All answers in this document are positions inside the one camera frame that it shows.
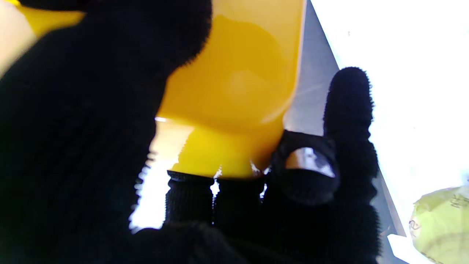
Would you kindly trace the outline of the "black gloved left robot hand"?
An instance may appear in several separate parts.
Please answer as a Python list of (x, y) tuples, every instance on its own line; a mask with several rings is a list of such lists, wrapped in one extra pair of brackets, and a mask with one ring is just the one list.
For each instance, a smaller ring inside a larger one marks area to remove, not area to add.
[(133, 234), (166, 81), (204, 47), (211, 0), (27, 0), (85, 11), (1, 78), (2, 264), (376, 264), (367, 74), (333, 77), (324, 136), (285, 130), (264, 179), (170, 172), (160, 229)]

